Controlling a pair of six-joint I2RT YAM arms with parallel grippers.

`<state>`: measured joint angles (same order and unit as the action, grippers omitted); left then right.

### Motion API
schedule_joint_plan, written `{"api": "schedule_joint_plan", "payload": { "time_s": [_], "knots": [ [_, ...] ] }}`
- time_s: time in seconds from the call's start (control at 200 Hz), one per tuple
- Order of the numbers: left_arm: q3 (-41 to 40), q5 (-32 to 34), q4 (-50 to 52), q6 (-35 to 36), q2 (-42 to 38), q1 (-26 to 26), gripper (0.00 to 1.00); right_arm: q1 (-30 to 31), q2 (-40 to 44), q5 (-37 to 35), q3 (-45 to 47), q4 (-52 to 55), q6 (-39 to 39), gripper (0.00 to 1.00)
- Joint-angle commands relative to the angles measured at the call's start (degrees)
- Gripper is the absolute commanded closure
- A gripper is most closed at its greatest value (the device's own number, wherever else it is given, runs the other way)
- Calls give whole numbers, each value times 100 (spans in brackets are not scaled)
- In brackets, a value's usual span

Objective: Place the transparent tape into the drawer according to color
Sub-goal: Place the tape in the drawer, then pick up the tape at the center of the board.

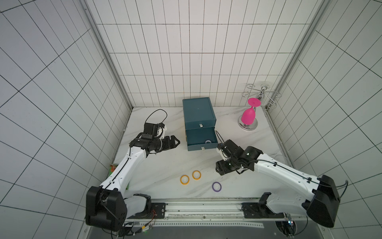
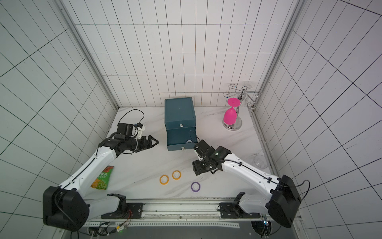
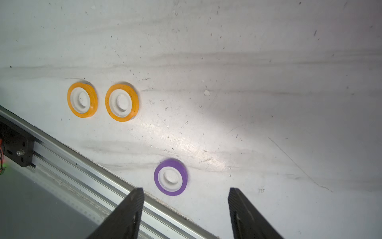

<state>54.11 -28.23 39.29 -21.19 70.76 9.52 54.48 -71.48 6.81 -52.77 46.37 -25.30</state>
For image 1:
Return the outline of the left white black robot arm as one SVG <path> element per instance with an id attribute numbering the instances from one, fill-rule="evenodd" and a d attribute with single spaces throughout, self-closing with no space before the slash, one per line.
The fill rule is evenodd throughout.
<path id="1" fill-rule="evenodd" d="M 175 136 L 165 135 L 166 129 L 162 122 L 146 122 L 143 132 L 130 142 L 124 159 L 114 172 L 100 186 L 92 186 L 87 191 L 85 222 L 88 226 L 117 232 L 127 218 L 151 215 L 150 196 L 134 194 L 124 198 L 124 193 L 135 170 L 150 153 L 160 153 L 180 144 Z"/>

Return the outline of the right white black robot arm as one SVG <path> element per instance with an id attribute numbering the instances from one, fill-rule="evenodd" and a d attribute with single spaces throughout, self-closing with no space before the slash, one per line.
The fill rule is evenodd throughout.
<path id="1" fill-rule="evenodd" d="M 280 192 L 263 193 L 259 205 L 266 212 L 303 215 L 321 226 L 334 227 L 341 197 L 331 177 L 303 173 L 253 146 L 242 149 L 230 139 L 218 144 L 217 151 L 222 160 L 215 170 L 221 176 L 251 170 L 285 185 Z"/>

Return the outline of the teal drawer cabinet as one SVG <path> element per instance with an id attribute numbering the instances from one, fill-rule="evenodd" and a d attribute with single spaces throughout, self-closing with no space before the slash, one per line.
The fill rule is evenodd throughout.
<path id="1" fill-rule="evenodd" d="M 197 120 L 216 120 L 209 97 L 183 99 L 184 122 Z"/>

